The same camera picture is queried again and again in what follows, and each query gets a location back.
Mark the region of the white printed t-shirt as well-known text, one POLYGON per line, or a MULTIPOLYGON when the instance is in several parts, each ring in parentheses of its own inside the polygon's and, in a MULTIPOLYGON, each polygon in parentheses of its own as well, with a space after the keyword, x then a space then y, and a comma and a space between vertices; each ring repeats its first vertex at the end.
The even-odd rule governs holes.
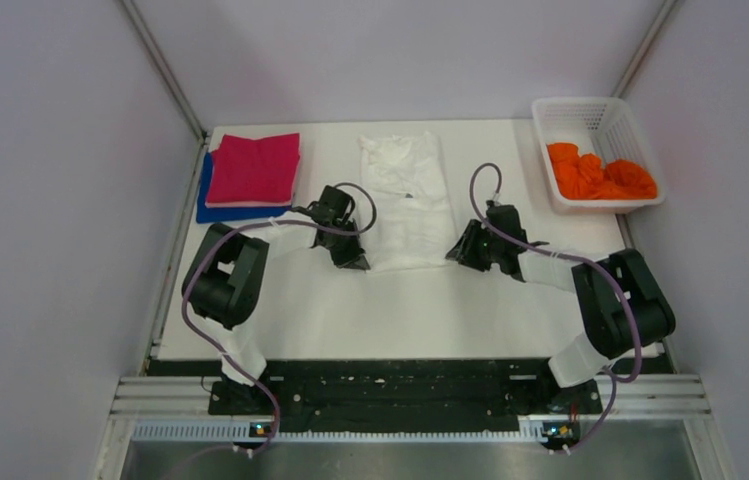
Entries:
POLYGON ((377 220, 362 238, 373 273, 442 267, 457 241, 439 138, 361 136, 361 186, 377 220))

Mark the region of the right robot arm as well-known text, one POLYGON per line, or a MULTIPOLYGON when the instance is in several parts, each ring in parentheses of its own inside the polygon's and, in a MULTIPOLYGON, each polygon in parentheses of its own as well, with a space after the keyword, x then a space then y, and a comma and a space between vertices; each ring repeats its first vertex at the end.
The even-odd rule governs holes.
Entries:
POLYGON ((576 400, 576 385, 608 372, 627 353, 633 356, 630 373, 614 378, 634 381, 642 372, 645 347, 676 328, 674 313, 638 250, 593 259, 531 242, 512 205, 489 202, 485 217, 468 223, 446 257, 481 272, 497 266, 516 281, 576 297, 583 331, 547 361, 547 378, 536 385, 539 404, 550 412, 564 411, 576 400))

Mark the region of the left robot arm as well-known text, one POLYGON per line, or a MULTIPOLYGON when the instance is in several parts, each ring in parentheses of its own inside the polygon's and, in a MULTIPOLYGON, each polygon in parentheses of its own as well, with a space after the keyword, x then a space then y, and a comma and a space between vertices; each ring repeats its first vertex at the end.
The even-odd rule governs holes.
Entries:
POLYGON ((184 277, 181 315, 222 360, 222 374, 236 382, 233 401, 247 413, 269 404, 270 386, 259 379, 267 361, 252 343, 247 321, 254 313, 269 261, 292 252, 323 248, 338 269, 367 271, 360 237, 375 225, 370 207, 364 226, 356 221, 351 182, 327 185, 319 199, 278 217, 231 227, 212 224, 184 277))

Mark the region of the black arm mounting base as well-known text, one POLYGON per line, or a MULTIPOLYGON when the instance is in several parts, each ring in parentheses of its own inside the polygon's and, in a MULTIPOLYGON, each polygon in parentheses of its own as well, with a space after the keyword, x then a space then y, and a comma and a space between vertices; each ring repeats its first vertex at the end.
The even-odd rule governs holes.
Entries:
POLYGON ((531 414, 598 414, 597 385, 551 390, 539 359, 271 360, 261 382, 221 377, 213 360, 153 360, 152 377, 198 377, 212 416, 269 416, 285 434, 515 433, 531 414))

